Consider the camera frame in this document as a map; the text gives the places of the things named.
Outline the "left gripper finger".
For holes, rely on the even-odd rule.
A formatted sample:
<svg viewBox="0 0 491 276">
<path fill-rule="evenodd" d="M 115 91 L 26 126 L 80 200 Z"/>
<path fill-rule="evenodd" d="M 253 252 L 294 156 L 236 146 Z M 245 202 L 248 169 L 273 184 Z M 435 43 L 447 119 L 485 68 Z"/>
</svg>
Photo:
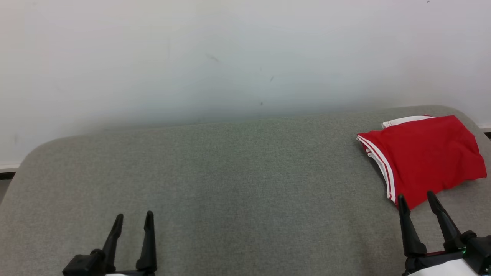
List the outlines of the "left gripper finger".
<svg viewBox="0 0 491 276">
<path fill-rule="evenodd" d="M 118 238 L 120 237 L 122 232 L 123 220 L 124 215 L 118 214 L 103 246 L 103 252 L 105 254 L 104 264 L 106 274 L 113 274 L 116 271 L 114 265 L 115 252 L 117 248 Z"/>
<path fill-rule="evenodd" d="M 157 271 L 157 253 L 155 241 L 154 213 L 148 211 L 144 224 L 144 240 L 140 259 L 136 262 L 136 269 L 140 274 L 154 274 Z"/>
</svg>

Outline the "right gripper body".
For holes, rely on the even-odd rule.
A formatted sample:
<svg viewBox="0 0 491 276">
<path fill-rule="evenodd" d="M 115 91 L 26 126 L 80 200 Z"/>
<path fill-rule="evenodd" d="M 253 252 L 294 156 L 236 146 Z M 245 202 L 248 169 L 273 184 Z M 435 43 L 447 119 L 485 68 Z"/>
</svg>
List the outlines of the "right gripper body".
<svg viewBox="0 0 491 276">
<path fill-rule="evenodd" d="M 484 252 L 468 248 L 454 253 L 404 250 L 402 276 L 484 276 Z"/>
</svg>

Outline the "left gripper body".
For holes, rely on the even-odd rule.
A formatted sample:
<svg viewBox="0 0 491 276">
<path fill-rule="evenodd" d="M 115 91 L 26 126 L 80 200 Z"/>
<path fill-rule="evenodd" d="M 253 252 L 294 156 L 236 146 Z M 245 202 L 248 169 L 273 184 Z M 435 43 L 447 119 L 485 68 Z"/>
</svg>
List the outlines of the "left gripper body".
<svg viewBox="0 0 491 276">
<path fill-rule="evenodd" d="M 144 269 L 126 270 L 126 271 L 104 271 L 104 276 L 155 276 L 158 267 L 149 267 Z"/>
</svg>

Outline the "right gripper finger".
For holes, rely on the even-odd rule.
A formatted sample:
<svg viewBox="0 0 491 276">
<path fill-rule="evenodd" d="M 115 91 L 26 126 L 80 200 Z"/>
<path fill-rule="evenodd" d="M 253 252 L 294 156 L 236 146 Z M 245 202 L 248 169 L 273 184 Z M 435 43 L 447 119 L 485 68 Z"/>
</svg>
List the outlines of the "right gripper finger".
<svg viewBox="0 0 491 276">
<path fill-rule="evenodd" d="M 403 194 L 398 195 L 397 206 L 402 234 L 403 250 L 405 257 L 423 256 L 427 253 L 424 243 L 421 243 L 410 218 L 410 208 Z"/>
<path fill-rule="evenodd" d="M 445 251 L 456 252 L 462 250 L 463 243 L 461 241 L 461 231 L 459 231 L 458 227 L 451 219 L 449 213 L 442 206 L 433 191 L 427 192 L 427 198 L 430 208 L 437 217 L 438 223 L 440 225 L 440 229 L 444 238 L 443 247 Z"/>
</svg>

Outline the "red basketball jersey number 23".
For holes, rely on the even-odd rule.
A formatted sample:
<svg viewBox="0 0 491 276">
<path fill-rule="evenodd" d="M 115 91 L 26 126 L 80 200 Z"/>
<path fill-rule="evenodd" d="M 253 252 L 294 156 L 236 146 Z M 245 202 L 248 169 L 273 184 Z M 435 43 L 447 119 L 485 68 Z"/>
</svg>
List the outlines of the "red basketball jersey number 23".
<svg viewBox="0 0 491 276">
<path fill-rule="evenodd" d="M 476 138 L 454 115 L 359 133 L 356 139 L 378 165 L 386 196 L 403 194 L 410 209 L 465 181 L 487 177 Z"/>
</svg>

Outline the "red shorts with white stripe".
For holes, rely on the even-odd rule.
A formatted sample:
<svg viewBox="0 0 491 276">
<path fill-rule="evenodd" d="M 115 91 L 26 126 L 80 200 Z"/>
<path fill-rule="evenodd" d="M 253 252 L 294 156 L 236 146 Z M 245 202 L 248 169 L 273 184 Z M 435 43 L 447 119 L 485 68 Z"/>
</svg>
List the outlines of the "red shorts with white stripe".
<svg viewBox="0 0 491 276">
<path fill-rule="evenodd" d="M 430 119 L 430 118 L 433 118 L 433 117 L 431 117 L 429 115 L 415 115 L 415 116 L 410 116 L 410 117 L 393 119 L 393 120 L 382 122 L 382 128 L 385 129 L 388 127 L 400 125 L 400 124 L 411 122 L 411 121 L 426 120 L 426 119 Z"/>
</svg>

